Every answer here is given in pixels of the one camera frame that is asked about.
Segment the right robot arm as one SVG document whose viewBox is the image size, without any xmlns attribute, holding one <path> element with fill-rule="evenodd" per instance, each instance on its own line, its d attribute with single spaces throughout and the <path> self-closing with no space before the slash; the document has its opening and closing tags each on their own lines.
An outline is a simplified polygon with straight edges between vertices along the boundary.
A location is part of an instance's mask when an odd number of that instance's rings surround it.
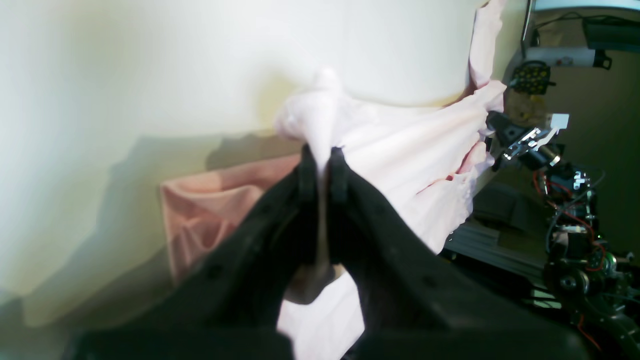
<svg viewBox="0 0 640 360">
<path fill-rule="evenodd" d="M 544 235 L 542 280 L 576 330 L 602 359 L 639 358 L 639 267 L 633 253 L 614 251 L 597 212 L 597 187 L 586 166 L 570 162 L 555 129 L 520 125 L 490 111 L 487 128 L 499 145 L 498 166 L 518 161 L 553 214 Z"/>
</svg>

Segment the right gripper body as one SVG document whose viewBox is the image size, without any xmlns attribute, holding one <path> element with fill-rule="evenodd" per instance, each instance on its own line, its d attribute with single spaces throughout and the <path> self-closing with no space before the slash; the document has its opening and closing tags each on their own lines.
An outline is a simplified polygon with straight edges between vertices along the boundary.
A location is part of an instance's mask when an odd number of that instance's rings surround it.
<svg viewBox="0 0 640 360">
<path fill-rule="evenodd" d="M 499 150 L 491 169 L 501 170 L 517 160 L 531 171 L 569 171 L 570 162 L 565 159 L 563 150 L 552 144 L 568 125 L 568 114 L 548 115 L 543 126 L 524 126 L 516 124 L 503 112 L 490 111 L 487 129 L 493 132 Z"/>
</svg>

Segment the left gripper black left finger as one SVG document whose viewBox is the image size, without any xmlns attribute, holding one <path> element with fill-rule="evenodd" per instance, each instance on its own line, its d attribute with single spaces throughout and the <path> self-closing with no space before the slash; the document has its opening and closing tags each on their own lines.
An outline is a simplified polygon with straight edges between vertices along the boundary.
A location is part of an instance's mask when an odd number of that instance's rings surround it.
<svg viewBox="0 0 640 360">
<path fill-rule="evenodd" d="M 75 340 L 77 360 L 292 360 L 277 330 L 286 287 L 316 255 L 317 166 L 299 164 L 167 297 L 115 328 Z"/>
</svg>

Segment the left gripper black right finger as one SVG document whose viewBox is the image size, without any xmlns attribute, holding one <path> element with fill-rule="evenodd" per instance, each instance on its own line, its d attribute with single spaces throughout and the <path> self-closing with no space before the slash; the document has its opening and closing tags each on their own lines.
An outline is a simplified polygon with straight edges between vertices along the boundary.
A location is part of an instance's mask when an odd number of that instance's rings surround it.
<svg viewBox="0 0 640 360">
<path fill-rule="evenodd" d="M 354 280 L 365 322 L 359 360 L 587 360 L 571 330 L 466 277 L 423 244 L 348 166 L 327 163 L 330 260 Z"/>
</svg>

